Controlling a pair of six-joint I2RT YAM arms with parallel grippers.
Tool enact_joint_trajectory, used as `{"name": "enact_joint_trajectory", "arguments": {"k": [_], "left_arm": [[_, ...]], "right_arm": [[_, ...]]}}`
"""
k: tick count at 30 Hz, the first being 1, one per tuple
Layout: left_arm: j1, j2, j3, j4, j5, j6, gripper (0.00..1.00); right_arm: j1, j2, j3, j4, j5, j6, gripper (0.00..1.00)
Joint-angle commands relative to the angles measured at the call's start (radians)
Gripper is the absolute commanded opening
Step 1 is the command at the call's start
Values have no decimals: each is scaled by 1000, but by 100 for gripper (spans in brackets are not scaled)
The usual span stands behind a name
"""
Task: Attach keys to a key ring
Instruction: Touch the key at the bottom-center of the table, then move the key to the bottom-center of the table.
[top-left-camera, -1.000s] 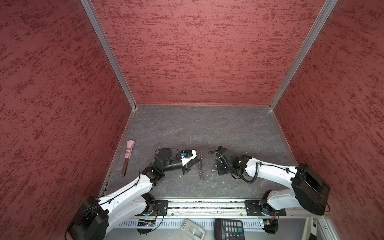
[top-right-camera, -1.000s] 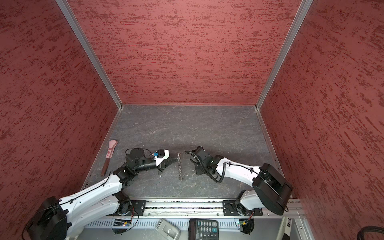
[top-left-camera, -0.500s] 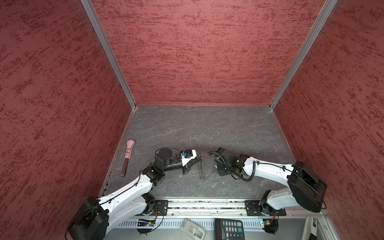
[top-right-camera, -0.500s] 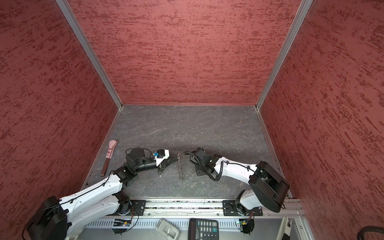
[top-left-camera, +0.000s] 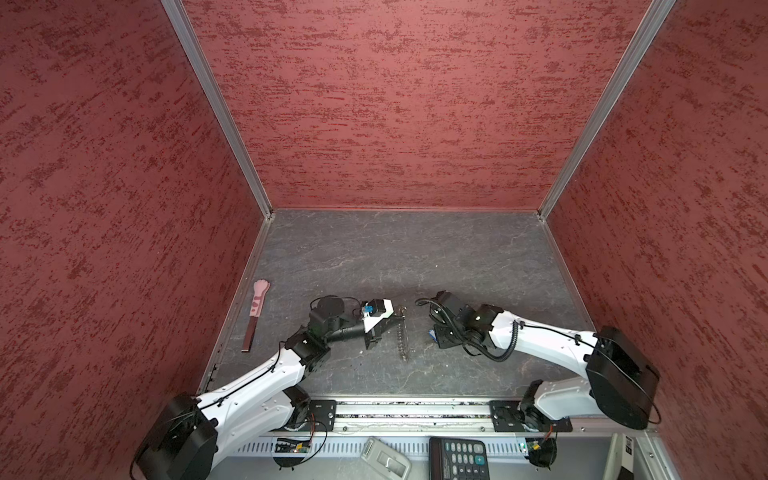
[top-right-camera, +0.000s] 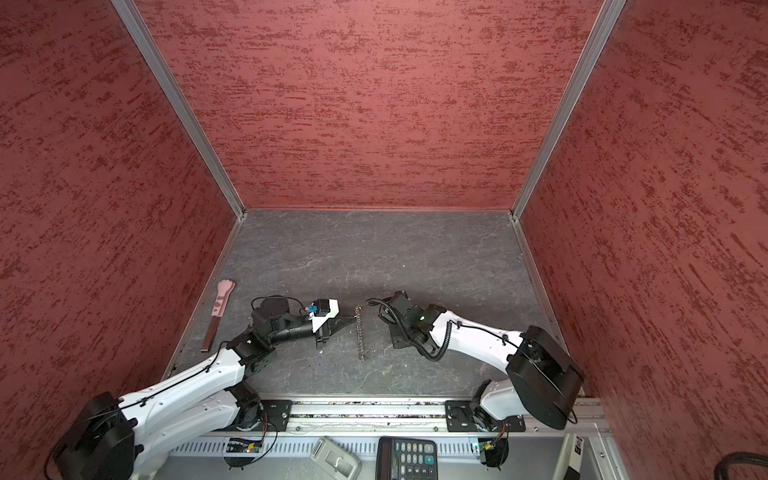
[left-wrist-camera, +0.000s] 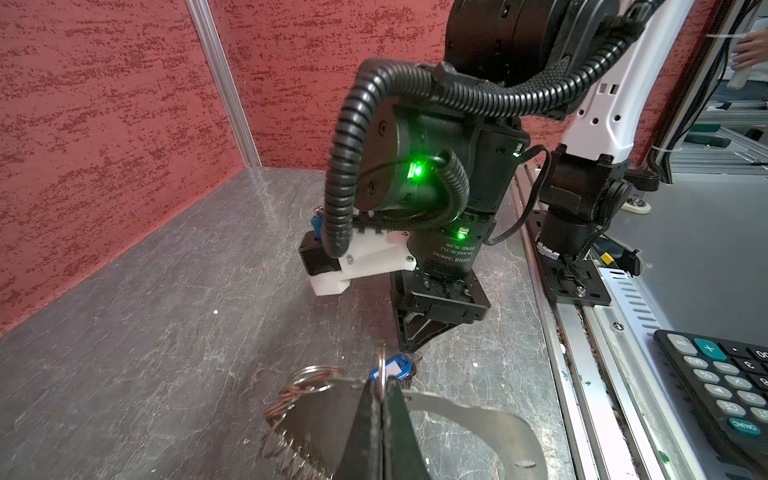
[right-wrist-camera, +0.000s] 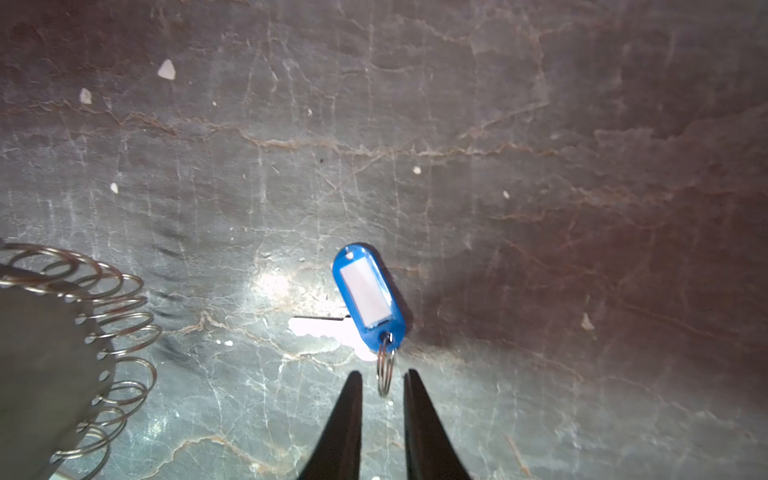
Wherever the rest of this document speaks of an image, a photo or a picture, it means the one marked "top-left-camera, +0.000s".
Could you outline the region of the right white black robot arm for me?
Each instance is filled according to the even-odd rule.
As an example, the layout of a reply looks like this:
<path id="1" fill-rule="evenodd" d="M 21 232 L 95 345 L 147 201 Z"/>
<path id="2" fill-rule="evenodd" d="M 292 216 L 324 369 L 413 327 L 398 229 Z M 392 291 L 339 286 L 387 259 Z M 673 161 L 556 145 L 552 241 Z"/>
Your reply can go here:
<path id="1" fill-rule="evenodd" d="M 618 329 L 598 332 L 551 326 L 500 307 L 473 308 L 448 291 L 420 298 L 442 349 L 462 348 L 496 363 L 522 353 L 571 372 L 564 380 L 534 380 L 516 407 L 499 419 L 546 432 L 575 417 L 605 417 L 632 430 L 661 421 L 654 398 L 660 373 Z"/>

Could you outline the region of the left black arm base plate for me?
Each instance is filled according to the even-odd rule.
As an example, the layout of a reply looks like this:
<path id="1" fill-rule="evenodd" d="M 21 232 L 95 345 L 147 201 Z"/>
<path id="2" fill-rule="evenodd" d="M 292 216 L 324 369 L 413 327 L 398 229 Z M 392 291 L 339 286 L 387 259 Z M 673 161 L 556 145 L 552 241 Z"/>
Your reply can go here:
<path id="1" fill-rule="evenodd" d="M 334 429 L 338 402 L 336 400 L 311 399 L 300 405 L 293 413 L 286 431 L 331 432 Z"/>

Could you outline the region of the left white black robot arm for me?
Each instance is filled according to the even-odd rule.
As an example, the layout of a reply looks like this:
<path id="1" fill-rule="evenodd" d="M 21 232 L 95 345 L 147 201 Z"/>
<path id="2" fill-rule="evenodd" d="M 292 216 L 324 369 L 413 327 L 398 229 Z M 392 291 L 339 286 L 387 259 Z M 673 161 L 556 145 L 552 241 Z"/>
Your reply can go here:
<path id="1" fill-rule="evenodd" d="M 308 324 L 279 342 L 263 364 L 216 390 L 174 397 L 137 447 L 129 476 L 205 479 L 245 442 L 265 433 L 328 431 L 301 382 L 323 364 L 332 344 L 361 339 L 372 348 L 405 320 L 404 307 L 390 299 L 354 307 L 348 301 L 336 295 L 313 300 Z"/>

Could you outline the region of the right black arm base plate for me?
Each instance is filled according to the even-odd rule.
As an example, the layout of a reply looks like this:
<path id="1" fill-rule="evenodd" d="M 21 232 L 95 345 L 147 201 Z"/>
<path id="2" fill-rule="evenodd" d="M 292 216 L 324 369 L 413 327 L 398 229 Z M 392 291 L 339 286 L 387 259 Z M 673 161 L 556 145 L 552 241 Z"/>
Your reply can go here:
<path id="1" fill-rule="evenodd" d="M 551 420 L 533 406 L 520 407 L 519 401 L 492 400 L 490 418 L 497 433 L 569 433 L 573 426 L 569 418 Z"/>

